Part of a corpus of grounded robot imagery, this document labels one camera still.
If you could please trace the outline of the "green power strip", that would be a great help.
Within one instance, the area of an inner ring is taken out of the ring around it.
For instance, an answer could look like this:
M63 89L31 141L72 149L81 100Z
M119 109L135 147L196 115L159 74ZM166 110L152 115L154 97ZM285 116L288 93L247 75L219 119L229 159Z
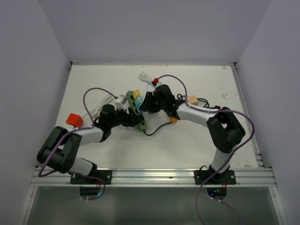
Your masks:
M145 131L148 128L148 125L144 119L144 116L138 112L137 106L135 104L135 100L133 99L133 93L134 92L131 90L126 93L128 104L129 104L129 107L133 111L134 122L135 123L138 122L135 124L138 131Z

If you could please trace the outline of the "orange power strip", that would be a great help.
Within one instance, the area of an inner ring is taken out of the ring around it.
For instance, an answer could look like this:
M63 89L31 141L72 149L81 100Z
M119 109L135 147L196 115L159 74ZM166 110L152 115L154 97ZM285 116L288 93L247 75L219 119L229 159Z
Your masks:
M178 119L176 119L176 118L174 118L174 117L171 117L171 118L170 118L170 122L171 122L171 123L176 123L176 122L178 122Z

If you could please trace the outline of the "beige cube plug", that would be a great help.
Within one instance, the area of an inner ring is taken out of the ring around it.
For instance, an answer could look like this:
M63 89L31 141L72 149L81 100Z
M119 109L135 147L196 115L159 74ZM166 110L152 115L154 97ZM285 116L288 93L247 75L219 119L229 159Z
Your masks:
M187 101L192 105L198 105L198 99L195 95L187 96Z

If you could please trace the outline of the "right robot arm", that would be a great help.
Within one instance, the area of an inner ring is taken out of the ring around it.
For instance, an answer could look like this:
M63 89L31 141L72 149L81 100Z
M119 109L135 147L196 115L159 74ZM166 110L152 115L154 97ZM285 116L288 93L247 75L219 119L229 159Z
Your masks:
M209 130L216 152L209 166L209 179L219 184L225 179L230 167L230 153L242 141L246 132L229 108L208 111L202 107L176 99L168 85L160 85L153 92L147 92L139 110L149 113L164 111L169 117L186 120Z

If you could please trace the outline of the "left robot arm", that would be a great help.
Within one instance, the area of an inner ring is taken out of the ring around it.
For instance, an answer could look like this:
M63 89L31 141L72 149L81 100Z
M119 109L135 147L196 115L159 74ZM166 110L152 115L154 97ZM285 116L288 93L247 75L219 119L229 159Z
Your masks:
M43 164L38 176L45 177L54 172L77 173L85 183L94 183L98 177L96 165L77 156L79 147L105 141L114 127L135 127L143 121L143 116L130 107L124 110L104 105L99 117L92 121L93 125L90 127L71 131L55 127L38 152L37 160Z

